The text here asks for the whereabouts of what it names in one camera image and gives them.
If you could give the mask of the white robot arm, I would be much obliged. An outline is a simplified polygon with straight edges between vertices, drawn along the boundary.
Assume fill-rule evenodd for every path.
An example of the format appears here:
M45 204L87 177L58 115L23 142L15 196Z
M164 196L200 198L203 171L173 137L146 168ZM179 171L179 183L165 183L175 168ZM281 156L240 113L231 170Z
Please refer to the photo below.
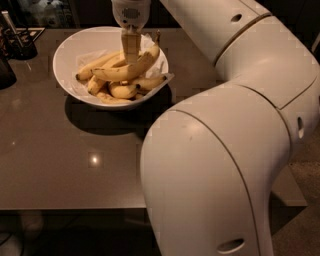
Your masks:
M273 256L269 197L319 121L319 66L256 0L161 0L220 84L150 127L140 173L162 256Z

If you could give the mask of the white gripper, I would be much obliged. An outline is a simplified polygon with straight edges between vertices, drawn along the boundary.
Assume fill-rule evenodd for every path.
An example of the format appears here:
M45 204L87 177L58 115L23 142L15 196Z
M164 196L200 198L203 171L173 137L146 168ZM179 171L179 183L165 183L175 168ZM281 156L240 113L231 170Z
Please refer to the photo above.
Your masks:
M112 13L118 25L129 32L121 35L124 57L127 64L138 61L141 35L149 15L151 0L111 0Z

